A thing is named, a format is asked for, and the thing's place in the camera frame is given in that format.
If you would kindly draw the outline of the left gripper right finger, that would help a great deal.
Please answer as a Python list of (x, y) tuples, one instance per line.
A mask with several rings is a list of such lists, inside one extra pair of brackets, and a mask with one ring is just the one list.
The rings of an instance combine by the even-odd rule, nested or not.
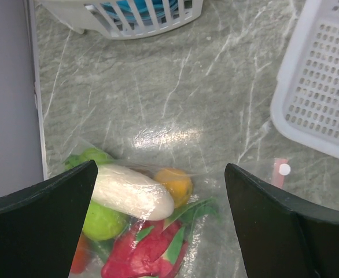
[(248, 277), (339, 277), (339, 211), (235, 164), (224, 177)]

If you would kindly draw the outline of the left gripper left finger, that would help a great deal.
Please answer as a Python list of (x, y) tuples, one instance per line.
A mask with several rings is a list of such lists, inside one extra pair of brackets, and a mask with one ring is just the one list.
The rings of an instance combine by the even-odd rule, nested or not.
[(68, 277), (98, 167), (84, 162), (0, 197), (0, 277)]

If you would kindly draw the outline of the clear zip top bag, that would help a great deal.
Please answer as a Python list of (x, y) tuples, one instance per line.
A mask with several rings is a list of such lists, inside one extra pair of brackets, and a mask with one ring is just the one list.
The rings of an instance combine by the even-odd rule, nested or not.
[(93, 160), (70, 277), (245, 277), (224, 172), (120, 159), (78, 138), (60, 170)]

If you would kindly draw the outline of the white perforated tray basket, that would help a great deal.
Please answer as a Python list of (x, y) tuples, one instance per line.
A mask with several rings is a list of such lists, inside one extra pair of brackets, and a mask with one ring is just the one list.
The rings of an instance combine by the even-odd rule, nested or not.
[(339, 0), (305, 3), (270, 115), (286, 138), (339, 159)]

